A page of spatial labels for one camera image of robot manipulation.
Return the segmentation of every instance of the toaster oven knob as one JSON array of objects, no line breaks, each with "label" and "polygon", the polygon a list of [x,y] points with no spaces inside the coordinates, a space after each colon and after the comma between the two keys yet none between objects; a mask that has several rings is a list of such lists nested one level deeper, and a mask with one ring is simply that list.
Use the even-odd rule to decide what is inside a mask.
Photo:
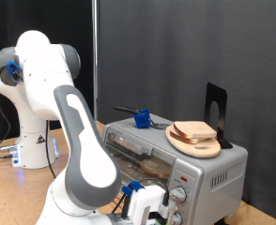
[{"label": "toaster oven knob", "polygon": [[176,203],[184,203],[186,200],[186,191],[183,187],[176,187],[170,192],[170,197],[176,202]]},{"label": "toaster oven knob", "polygon": [[176,212],[173,217],[173,225],[181,225],[182,224],[182,216]]}]

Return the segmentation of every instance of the toaster oven window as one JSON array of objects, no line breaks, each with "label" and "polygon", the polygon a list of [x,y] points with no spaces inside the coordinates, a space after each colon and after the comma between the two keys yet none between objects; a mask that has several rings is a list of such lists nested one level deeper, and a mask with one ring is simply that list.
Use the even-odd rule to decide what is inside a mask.
[{"label": "toaster oven window", "polygon": [[[173,160],[163,160],[166,157],[158,150],[139,143],[133,138],[125,138],[124,135],[114,132],[107,132],[107,135],[105,146],[119,165],[124,186],[132,180],[140,180],[145,177],[156,177],[168,185]],[[154,183],[158,185],[152,181],[144,181],[143,185]]]}]

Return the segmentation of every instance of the wooden plate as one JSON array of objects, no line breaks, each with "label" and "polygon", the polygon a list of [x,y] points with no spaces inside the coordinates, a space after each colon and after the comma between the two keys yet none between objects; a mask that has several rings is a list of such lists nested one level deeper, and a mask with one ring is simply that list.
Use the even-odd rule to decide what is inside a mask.
[{"label": "wooden plate", "polygon": [[170,135],[173,126],[166,129],[168,141],[179,151],[197,158],[213,158],[220,154],[221,146],[214,138],[204,140],[196,144],[181,142]]}]

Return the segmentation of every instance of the grey wall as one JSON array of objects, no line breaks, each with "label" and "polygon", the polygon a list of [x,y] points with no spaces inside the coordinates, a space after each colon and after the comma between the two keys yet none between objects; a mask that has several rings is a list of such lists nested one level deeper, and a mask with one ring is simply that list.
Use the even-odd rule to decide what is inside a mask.
[{"label": "grey wall", "polygon": [[249,151],[243,197],[276,218],[276,0],[100,0],[102,123],[131,117],[117,104],[203,120],[208,82]]}]

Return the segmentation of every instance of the silver toaster oven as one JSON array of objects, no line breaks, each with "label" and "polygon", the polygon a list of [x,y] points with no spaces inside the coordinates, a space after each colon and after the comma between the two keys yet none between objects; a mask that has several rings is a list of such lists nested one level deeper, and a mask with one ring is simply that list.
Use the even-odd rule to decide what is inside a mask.
[{"label": "silver toaster oven", "polygon": [[[150,116],[155,123],[173,124]],[[242,147],[233,144],[212,158],[191,157],[168,142],[165,130],[138,129],[133,118],[105,126],[102,140],[119,165],[123,185],[144,177],[168,185],[178,208],[177,224],[212,225],[232,217],[240,206],[248,157]]]}]

